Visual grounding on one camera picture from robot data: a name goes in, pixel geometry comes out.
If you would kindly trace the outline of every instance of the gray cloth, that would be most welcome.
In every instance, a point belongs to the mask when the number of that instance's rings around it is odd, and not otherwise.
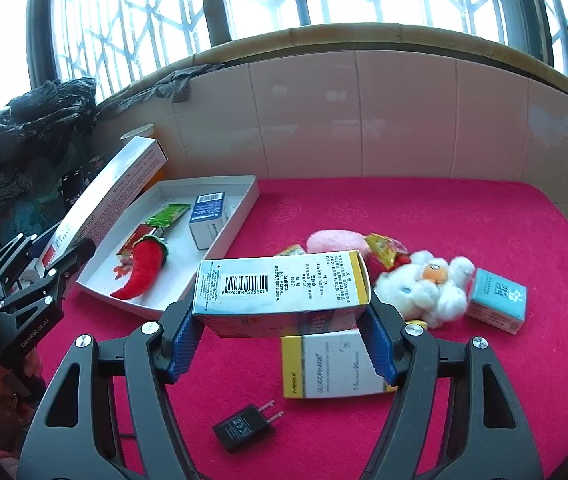
[[[160,79],[148,90],[109,103],[97,113],[96,119],[98,121],[112,119],[128,107],[148,101],[151,97],[161,97],[170,99],[173,103],[183,103],[190,97],[189,82],[192,78],[208,72],[214,72],[221,67],[221,64],[204,64],[176,70],[165,78]]]

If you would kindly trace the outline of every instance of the teal box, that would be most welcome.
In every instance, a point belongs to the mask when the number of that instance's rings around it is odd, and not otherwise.
[[[526,287],[477,269],[470,292],[470,317],[516,334],[526,319]]]

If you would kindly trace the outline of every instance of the barcode number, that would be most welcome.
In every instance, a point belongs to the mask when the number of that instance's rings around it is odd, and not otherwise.
[[[213,193],[212,195],[202,195],[197,199],[197,203],[211,202],[213,200],[222,200],[223,193]]]
[[[222,294],[266,294],[269,291],[269,276],[225,276],[224,286]]]

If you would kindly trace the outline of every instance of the red chili pepper plush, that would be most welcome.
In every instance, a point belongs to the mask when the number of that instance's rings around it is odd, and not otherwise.
[[[131,300],[144,294],[155,283],[168,257],[166,243],[155,235],[146,235],[133,246],[133,269],[128,282],[111,293],[118,300]]]

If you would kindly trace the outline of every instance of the plastic lid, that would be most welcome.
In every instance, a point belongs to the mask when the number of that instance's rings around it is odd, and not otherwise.
[[[144,126],[135,128],[134,130],[129,131],[129,133],[122,135],[120,137],[120,140],[122,140],[122,142],[126,144],[133,137],[153,137],[154,133],[155,133],[155,125],[145,124]]]

